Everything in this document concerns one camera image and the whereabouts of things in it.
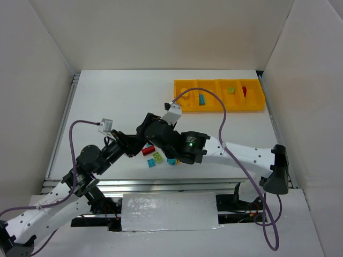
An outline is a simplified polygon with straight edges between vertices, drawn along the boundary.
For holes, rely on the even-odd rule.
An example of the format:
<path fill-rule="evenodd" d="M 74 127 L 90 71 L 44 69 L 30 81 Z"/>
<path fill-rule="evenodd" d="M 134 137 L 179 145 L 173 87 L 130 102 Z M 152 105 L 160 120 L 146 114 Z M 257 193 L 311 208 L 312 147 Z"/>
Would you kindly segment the light green lego brick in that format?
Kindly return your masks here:
<path fill-rule="evenodd" d="M 234 94 L 235 93 L 235 88 L 234 87 L 229 87 L 228 88 L 228 93 L 229 94 Z"/>

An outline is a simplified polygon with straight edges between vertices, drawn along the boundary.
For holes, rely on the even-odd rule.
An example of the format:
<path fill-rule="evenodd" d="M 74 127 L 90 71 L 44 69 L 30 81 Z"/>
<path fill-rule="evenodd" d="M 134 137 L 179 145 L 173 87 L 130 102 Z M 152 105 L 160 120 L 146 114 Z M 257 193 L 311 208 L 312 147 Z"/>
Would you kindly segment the red arch lego brick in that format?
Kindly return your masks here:
<path fill-rule="evenodd" d="M 154 146 L 145 147 L 141 150 L 141 152 L 144 156 L 146 156 L 148 154 L 155 152 L 155 147 Z"/>

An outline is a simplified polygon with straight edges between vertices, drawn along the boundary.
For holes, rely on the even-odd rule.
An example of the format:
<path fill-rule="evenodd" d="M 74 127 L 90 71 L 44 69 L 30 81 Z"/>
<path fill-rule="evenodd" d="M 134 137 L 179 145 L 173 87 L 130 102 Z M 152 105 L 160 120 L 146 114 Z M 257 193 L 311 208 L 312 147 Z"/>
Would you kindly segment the yellow long lego brick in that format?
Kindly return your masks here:
<path fill-rule="evenodd" d="M 190 105 L 190 103 L 188 101 L 186 101 L 185 99 L 179 99 L 179 103 L 180 103 L 180 105 L 182 105 L 184 107 L 188 107 Z"/>

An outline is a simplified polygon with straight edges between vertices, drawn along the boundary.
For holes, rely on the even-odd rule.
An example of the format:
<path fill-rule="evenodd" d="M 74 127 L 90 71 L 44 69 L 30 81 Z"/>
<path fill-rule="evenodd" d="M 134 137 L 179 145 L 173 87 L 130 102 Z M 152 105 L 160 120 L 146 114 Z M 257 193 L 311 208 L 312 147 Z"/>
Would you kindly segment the round yellow lego brick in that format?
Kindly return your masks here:
<path fill-rule="evenodd" d="M 184 97 L 184 98 L 187 98 L 189 96 L 187 88 L 182 88 L 181 89 L 181 96 Z"/>

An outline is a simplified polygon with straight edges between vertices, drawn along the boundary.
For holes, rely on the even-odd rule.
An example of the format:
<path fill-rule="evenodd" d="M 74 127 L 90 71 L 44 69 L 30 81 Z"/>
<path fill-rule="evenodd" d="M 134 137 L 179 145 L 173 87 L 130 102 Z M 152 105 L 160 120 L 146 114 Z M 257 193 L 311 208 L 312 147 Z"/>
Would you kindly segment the red rectangular lego brick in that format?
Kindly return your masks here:
<path fill-rule="evenodd" d="M 247 88 L 246 88 L 246 86 L 243 86 L 242 90 L 243 90 L 244 97 L 246 97 L 246 95 L 247 95 Z"/>

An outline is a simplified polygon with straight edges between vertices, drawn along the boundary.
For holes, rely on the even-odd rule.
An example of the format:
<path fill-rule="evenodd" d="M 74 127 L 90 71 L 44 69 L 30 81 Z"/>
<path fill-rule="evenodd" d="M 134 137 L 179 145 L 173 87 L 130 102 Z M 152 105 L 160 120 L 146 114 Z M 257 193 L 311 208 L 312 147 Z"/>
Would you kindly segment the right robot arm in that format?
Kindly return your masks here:
<path fill-rule="evenodd" d="M 254 201 L 258 195 L 288 193 L 286 147 L 253 148 L 223 142 L 213 136 L 188 131 L 179 133 L 174 125 L 151 113 L 136 128 L 136 136 L 160 148 L 167 158 L 185 164 L 222 164 L 247 172 L 248 182 L 236 186 L 237 199 Z"/>

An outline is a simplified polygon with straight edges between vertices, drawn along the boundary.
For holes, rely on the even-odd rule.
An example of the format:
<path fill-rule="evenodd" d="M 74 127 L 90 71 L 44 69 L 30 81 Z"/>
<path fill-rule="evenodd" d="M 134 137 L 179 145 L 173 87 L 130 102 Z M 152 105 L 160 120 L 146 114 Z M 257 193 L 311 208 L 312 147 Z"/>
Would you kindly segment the teal long lego brick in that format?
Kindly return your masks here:
<path fill-rule="evenodd" d="M 203 106 L 206 104 L 205 98 L 203 94 L 199 94 L 199 105 Z"/>

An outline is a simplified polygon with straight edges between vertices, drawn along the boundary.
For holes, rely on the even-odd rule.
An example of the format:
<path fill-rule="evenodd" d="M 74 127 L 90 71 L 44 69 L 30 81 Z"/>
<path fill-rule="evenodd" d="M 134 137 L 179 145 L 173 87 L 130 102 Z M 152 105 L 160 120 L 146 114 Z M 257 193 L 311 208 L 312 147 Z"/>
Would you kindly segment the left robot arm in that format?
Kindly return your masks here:
<path fill-rule="evenodd" d="M 122 155 L 136 156 L 145 146 L 145 138 L 113 130 L 105 146 L 88 145 L 73 157 L 70 172 L 34 206 L 22 207 L 22 213 L 1 221 L 1 250 L 5 256 L 34 256 L 34 246 L 51 237 L 58 228 L 79 215 L 103 214 L 116 204 L 97 187 L 95 177 L 107 171 Z"/>

